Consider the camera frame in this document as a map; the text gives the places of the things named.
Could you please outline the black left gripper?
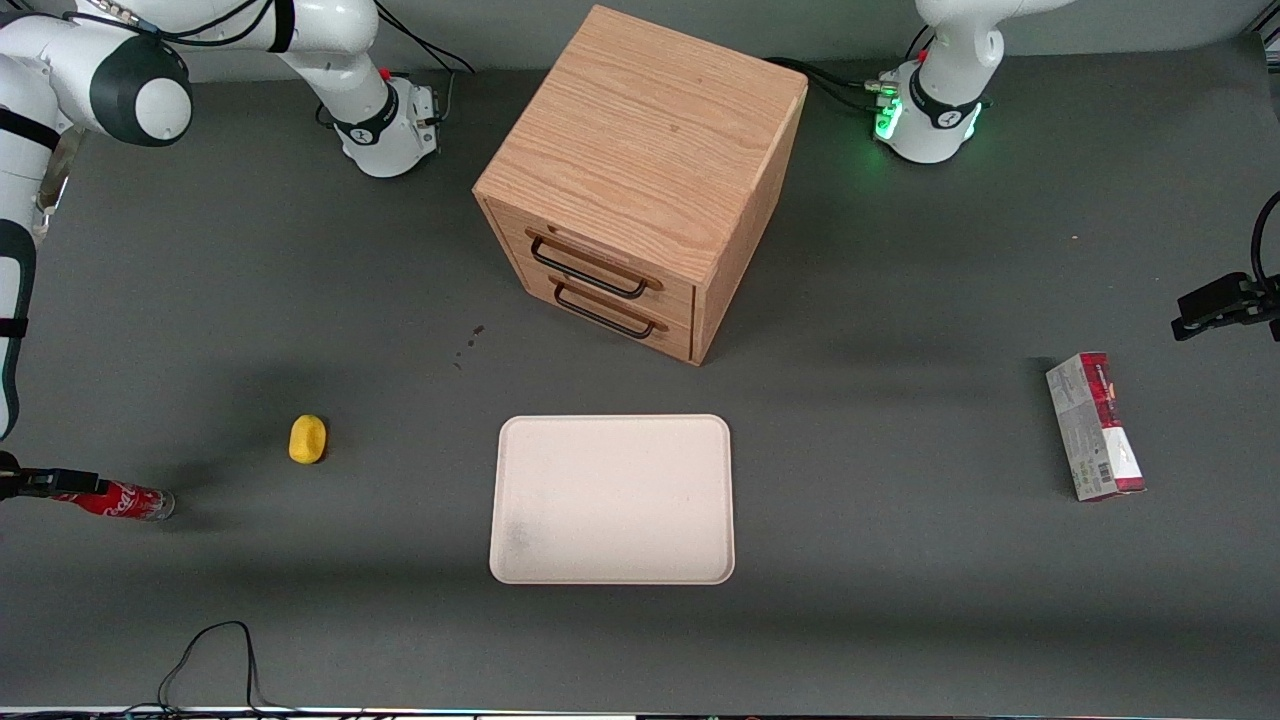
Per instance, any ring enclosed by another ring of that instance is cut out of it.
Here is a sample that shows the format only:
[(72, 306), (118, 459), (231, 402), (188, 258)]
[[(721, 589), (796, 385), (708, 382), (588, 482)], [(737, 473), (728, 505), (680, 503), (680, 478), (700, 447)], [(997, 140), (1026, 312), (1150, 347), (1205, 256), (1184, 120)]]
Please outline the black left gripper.
[[(1251, 290), (1254, 292), (1252, 304)], [(1228, 273), (1181, 296), (1178, 310), (1179, 315), (1172, 320), (1175, 341), (1239, 324), (1243, 316), (1244, 325), (1265, 323), (1272, 340), (1276, 343), (1280, 341), (1279, 278), (1265, 278), (1251, 286), (1248, 274)]]

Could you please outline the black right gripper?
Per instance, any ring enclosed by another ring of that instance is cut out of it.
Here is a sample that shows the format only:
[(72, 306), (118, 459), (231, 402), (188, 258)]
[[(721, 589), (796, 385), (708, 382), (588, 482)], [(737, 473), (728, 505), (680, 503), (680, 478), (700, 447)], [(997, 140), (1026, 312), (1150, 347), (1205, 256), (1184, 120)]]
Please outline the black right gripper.
[(65, 468), (24, 469), (17, 457), (0, 452), (0, 500), (13, 497), (73, 500), (77, 492), (49, 487), (99, 487), (101, 477), (92, 471)]

